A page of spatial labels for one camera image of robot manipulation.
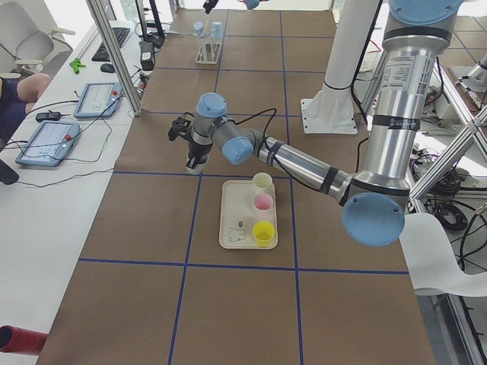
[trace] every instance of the keyboard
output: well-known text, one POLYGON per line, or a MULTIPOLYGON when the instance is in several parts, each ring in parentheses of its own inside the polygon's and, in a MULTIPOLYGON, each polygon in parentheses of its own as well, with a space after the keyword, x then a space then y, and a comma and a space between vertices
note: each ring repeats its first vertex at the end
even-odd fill
MULTIPOLYGON (((113 27, 112 30, 115 34, 115 38, 119 44, 119 47, 122 48, 124 42, 130 34, 130 28, 113 27)), ((93 57, 91 57, 91 61, 108 62, 109 60, 110 56, 108 55, 107 48, 105 48, 105 45, 102 42, 93 57)))

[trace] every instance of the white tray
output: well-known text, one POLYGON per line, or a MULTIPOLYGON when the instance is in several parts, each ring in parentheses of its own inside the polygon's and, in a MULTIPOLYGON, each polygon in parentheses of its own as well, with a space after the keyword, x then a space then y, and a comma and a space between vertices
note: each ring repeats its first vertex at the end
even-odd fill
POLYGON ((225 249, 273 249, 277 245, 277 216, 275 214, 275 187, 269 188, 274 207, 268 219, 258 217, 253 208, 252 181, 228 180, 221 192, 220 245, 225 249), (258 246, 253 240, 252 228, 258 221, 274 225, 275 235, 266 247, 258 246))

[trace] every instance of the tablet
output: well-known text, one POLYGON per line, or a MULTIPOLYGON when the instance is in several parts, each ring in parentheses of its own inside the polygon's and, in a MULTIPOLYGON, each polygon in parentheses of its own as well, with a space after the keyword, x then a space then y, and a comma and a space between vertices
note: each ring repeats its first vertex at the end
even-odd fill
POLYGON ((122 85, 118 82, 86 84, 73 115, 78 119, 111 116, 119 105, 121 94, 122 85))
POLYGON ((21 148, 15 162, 20 165, 57 166, 77 140, 79 130, 76 122, 45 120, 21 148))

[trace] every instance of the computer mouse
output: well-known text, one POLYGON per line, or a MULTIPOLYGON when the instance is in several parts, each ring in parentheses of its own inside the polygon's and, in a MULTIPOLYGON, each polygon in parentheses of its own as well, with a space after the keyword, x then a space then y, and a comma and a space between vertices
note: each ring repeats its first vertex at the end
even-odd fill
POLYGON ((113 65, 111 63, 103 63, 100 66, 100 71, 108 72, 108 73, 112 74, 115 72, 115 68, 113 67, 113 65))

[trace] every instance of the pink cup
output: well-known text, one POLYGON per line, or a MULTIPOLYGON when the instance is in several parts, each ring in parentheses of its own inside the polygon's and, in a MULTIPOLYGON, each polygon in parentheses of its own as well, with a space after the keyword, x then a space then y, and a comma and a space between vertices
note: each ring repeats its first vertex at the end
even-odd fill
POLYGON ((274 199, 269 194, 257 194, 253 198, 253 208, 259 217, 268 217, 272 213, 274 199))

